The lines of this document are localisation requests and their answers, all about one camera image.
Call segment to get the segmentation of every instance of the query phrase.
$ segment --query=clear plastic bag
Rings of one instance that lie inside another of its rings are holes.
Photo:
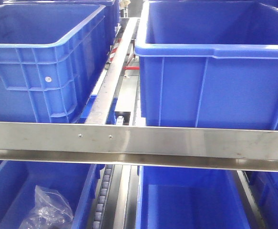
[[[130,4],[130,0],[119,0],[120,10],[123,10]]]
[[[72,220],[72,209],[57,190],[36,185],[35,207],[19,229],[70,229]]]

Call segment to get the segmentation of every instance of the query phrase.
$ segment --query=crate rim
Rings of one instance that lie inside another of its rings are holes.
[[[254,1],[235,1],[229,4],[240,2],[254,3]],[[213,57],[216,59],[278,59],[278,45],[260,44],[151,44],[147,43],[147,25],[150,4],[167,4],[161,1],[146,1],[143,4],[141,20],[138,28],[135,54],[141,57]],[[278,10],[278,8],[257,3]]]
[[[13,6],[13,5],[15,5],[15,4],[3,4],[3,5],[0,5],[0,8],[6,7],[6,6]],[[33,6],[34,4],[17,4],[17,7],[19,7],[21,5],[27,7],[27,6]],[[104,5],[85,5],[85,7],[87,7],[87,8],[91,7],[91,6],[93,6],[93,7],[98,6],[98,8],[93,13],[88,15],[84,20],[82,20],[80,23],[78,23],[75,27],[73,27],[70,31],[68,31],[66,34],[64,34],[61,38],[59,38],[59,40],[57,40],[56,42],[49,43],[49,44],[2,44],[2,43],[0,43],[0,48],[33,48],[33,49],[38,49],[38,48],[52,48],[52,47],[57,47],[57,46],[63,45],[72,36],[74,36],[74,34],[76,34],[84,25],[89,23],[98,13],[100,13],[105,8]]]
[[[55,4],[81,4],[81,5],[89,5],[86,2],[93,2],[95,5],[105,5],[105,6],[113,6],[116,0],[7,0],[3,4],[45,4],[45,3],[55,3]]]

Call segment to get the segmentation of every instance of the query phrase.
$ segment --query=stainless steel beam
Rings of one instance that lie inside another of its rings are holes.
[[[0,122],[0,159],[278,171],[278,131]]]

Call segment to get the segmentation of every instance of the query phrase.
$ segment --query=metal frame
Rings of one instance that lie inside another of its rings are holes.
[[[127,23],[86,124],[0,122],[0,159],[278,171],[278,131],[104,125],[137,21]]]

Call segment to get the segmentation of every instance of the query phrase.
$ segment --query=screw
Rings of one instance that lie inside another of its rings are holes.
[[[45,78],[45,81],[48,82],[48,83],[50,83],[50,82],[52,82],[52,78],[49,77],[49,76],[47,76],[47,77]]]

